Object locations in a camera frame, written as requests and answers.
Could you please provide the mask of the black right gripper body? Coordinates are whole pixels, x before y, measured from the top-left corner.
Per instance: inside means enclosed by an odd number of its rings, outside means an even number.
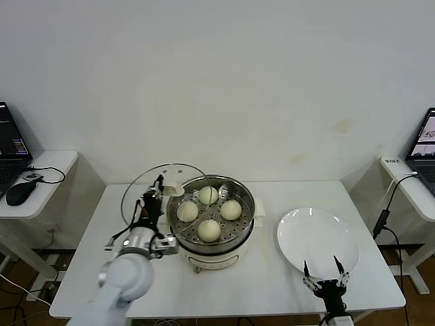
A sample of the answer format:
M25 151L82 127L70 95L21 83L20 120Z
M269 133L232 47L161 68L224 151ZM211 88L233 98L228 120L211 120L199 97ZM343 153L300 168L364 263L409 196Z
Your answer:
M342 300L342 296L346 291L346 285L342 285L337 279L331 279L317 282L314 294L324 301L328 314L344 314L346 305Z

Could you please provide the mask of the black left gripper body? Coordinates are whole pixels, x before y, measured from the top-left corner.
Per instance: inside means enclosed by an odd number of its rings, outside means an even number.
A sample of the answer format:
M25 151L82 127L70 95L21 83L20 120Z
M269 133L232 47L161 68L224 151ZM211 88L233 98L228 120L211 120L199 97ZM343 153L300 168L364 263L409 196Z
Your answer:
M157 224L162 212L162 194L159 189L149 189L142 196L143 202L137 227L157 230Z

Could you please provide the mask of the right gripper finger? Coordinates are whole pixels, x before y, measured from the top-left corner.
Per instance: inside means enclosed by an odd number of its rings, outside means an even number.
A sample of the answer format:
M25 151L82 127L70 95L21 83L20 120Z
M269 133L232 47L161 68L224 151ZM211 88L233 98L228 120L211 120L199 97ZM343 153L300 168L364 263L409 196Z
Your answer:
M336 256L334 256L334 261L339 272L339 278L337 280L336 286L346 287L349 280L349 272L345 271L342 263L337 259Z
M304 268L303 268L304 278L303 283L310 289L310 290L319 290L319 284L317 281L311 277L308 269L307 262L304 261Z

